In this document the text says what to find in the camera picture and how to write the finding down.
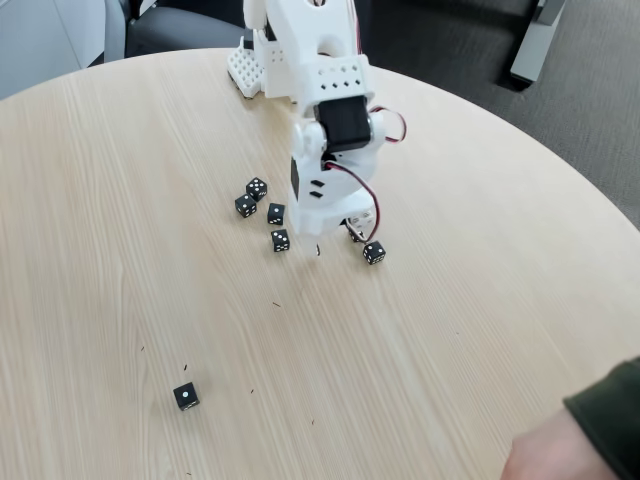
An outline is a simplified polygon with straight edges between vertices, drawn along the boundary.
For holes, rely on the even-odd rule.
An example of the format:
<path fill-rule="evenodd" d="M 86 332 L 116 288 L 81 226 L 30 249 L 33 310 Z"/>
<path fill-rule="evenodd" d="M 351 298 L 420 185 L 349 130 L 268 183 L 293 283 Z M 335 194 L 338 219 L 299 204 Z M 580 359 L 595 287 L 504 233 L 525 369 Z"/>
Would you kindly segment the person's hand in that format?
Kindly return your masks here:
<path fill-rule="evenodd" d="M 501 480 L 613 480 L 616 474 L 566 409 L 514 439 Z"/>

